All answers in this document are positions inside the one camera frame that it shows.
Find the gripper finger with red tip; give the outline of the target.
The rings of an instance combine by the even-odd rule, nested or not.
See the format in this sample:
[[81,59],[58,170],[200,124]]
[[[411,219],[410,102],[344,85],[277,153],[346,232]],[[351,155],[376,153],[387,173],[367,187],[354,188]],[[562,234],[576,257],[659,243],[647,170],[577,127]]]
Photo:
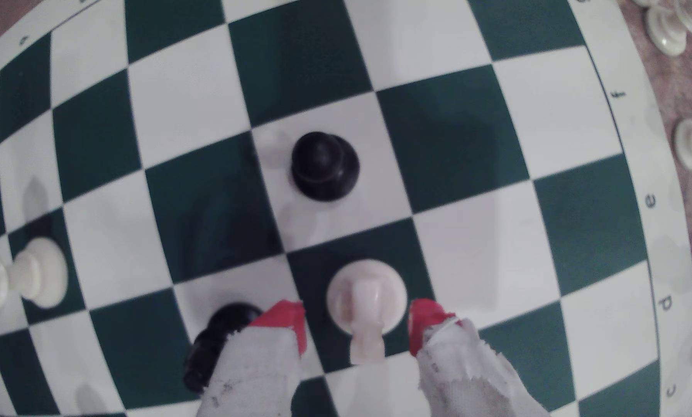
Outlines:
[[279,300],[222,348],[197,416],[291,416],[305,351],[303,303]]
[[432,416],[545,416],[516,369],[462,318],[431,299],[409,307],[409,352]]

